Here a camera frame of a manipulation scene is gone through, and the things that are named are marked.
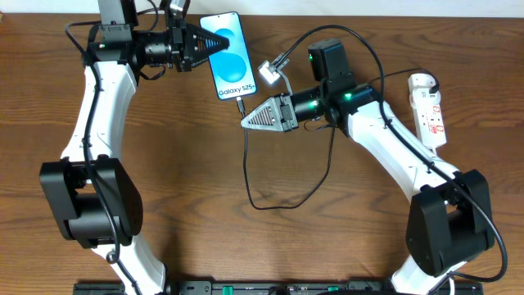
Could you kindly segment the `blue Galaxy smartphone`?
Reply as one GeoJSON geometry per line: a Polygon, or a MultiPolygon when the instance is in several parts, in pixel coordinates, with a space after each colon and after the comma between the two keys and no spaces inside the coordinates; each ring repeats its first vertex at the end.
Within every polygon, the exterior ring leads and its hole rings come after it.
{"type": "Polygon", "coordinates": [[[227,49],[211,55],[209,59],[219,100],[255,93],[257,86],[238,13],[230,11],[204,16],[200,19],[200,25],[229,41],[227,49]]]}

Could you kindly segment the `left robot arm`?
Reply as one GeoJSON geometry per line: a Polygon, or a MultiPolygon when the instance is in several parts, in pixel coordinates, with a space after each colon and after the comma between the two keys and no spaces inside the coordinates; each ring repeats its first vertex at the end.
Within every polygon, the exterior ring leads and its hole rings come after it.
{"type": "Polygon", "coordinates": [[[142,198],[121,162],[125,120],[143,68],[189,72],[228,48],[225,37],[186,22],[186,1],[154,4],[165,23],[141,30],[132,1],[101,1],[79,46],[85,90],[74,133],[39,181],[61,235],[103,258],[123,294],[177,294],[179,285],[142,235],[142,198]]]}

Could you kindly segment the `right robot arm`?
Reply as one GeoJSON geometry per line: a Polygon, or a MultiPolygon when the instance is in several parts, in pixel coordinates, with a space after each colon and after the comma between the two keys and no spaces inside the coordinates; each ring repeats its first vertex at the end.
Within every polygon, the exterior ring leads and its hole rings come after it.
{"type": "Polygon", "coordinates": [[[319,86],[268,98],[242,118],[242,128],[287,132],[322,116],[366,148],[410,202],[410,255],[391,283],[398,293],[436,291],[500,241],[486,179],[440,159],[397,120],[377,90],[356,84],[340,40],[310,45],[309,60],[319,86]]]}

